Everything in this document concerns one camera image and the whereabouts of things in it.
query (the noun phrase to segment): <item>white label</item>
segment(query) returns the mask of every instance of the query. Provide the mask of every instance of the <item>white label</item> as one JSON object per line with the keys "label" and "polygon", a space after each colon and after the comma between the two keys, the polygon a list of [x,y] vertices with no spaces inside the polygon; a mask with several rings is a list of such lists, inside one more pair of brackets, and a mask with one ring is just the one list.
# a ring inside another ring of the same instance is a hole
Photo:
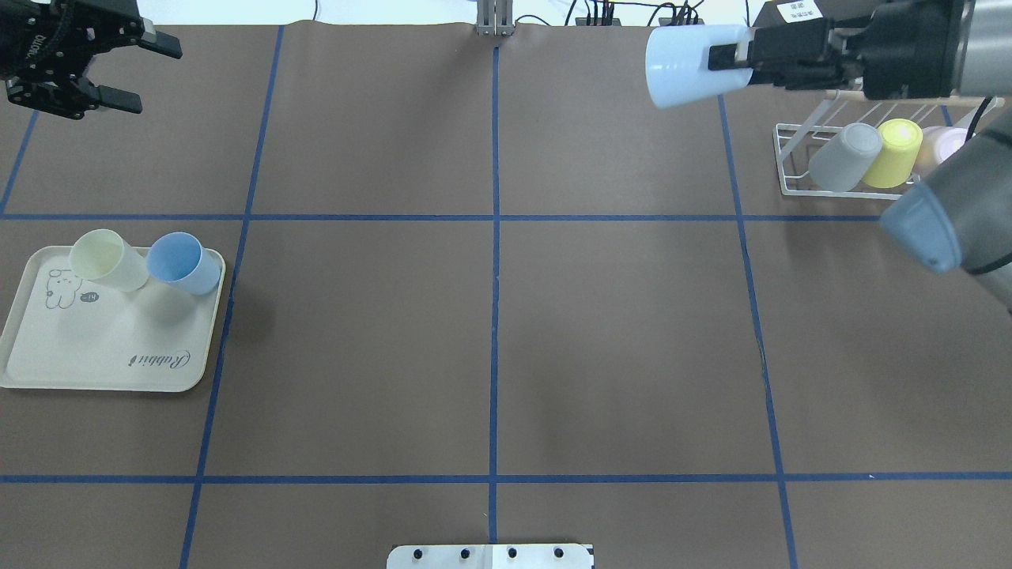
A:
{"label": "white label", "polygon": [[787,23],[822,17],[822,12],[819,11],[819,6],[816,6],[815,0],[798,0],[797,2],[777,4],[776,9],[780,10],[783,21]]}

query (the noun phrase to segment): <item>yellow cup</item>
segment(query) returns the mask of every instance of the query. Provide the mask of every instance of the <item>yellow cup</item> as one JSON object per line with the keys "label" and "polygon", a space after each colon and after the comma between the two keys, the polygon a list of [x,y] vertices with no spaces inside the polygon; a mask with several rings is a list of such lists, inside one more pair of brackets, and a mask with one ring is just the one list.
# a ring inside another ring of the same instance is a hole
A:
{"label": "yellow cup", "polygon": [[861,181],[871,187],[896,187],[907,181],[914,170],[924,133],[917,123],[906,118],[882,123],[878,133],[882,136],[882,151]]}

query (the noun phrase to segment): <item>cup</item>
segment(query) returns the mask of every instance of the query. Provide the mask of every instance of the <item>cup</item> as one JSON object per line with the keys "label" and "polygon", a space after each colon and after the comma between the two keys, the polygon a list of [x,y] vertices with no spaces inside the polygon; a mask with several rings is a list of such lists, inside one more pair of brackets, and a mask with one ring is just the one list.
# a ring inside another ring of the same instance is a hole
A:
{"label": "cup", "polygon": [[677,25],[654,29],[647,40],[647,88],[658,108],[741,89],[752,69],[710,71],[709,49],[752,38],[745,25]]}
{"label": "cup", "polygon": [[191,295],[206,295],[218,287],[222,268],[188,233],[170,233],[148,251],[148,272],[156,279]]}
{"label": "cup", "polygon": [[111,229],[82,235],[70,249],[70,269],[85,280],[128,293],[148,281],[144,257]]}
{"label": "cup", "polygon": [[966,129],[956,127],[928,127],[924,129],[924,141],[914,162],[914,172],[924,177],[939,164],[955,154],[966,142]]}
{"label": "cup", "polygon": [[871,125],[847,125],[809,161],[809,175],[823,189],[850,191],[861,181],[882,149],[882,137]]}
{"label": "cup", "polygon": [[882,136],[882,151],[861,179],[871,187],[896,187],[907,181],[914,170],[924,134],[917,123],[906,118],[882,123],[878,133]]}

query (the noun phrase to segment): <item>white cup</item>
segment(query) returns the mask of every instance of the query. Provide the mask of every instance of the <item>white cup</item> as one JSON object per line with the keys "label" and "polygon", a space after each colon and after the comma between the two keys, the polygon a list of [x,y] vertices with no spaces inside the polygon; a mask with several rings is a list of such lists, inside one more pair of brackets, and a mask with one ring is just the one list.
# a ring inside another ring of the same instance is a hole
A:
{"label": "white cup", "polygon": [[148,272],[197,296],[214,291],[222,276],[222,268],[197,238],[181,231],[155,241],[148,251]]}
{"label": "white cup", "polygon": [[882,149],[882,137],[871,125],[847,125],[809,161],[809,175],[823,189],[850,191],[861,181]]}
{"label": "white cup", "polygon": [[752,69],[710,71],[709,49],[752,38],[745,25],[661,26],[647,40],[647,88],[659,108],[741,89]]}
{"label": "white cup", "polygon": [[955,154],[966,142],[966,129],[957,127],[927,127],[924,141],[914,162],[914,172],[921,177],[931,173],[939,164]]}
{"label": "white cup", "polygon": [[70,249],[70,269],[85,280],[123,292],[148,281],[144,257],[111,229],[82,235]]}

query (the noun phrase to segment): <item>white tray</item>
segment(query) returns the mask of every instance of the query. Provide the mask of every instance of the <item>white tray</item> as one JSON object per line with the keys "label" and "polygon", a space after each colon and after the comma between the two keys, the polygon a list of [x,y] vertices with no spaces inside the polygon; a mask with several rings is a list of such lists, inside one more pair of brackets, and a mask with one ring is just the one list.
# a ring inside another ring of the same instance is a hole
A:
{"label": "white tray", "polygon": [[[146,255],[148,247],[138,247]],[[0,336],[0,387],[179,392],[203,377],[225,282],[194,297],[154,278],[121,293],[77,278],[70,247],[28,259]]]}

